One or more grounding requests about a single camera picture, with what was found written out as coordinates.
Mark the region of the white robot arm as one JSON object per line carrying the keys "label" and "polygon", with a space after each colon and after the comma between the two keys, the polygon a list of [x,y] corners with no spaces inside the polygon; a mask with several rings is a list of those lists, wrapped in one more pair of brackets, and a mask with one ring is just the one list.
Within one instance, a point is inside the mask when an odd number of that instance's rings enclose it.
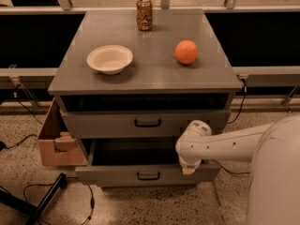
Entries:
{"label": "white robot arm", "polygon": [[300,225],[300,115],[214,135],[194,120],[175,146],[184,174],[205,159],[251,163],[246,225]]}

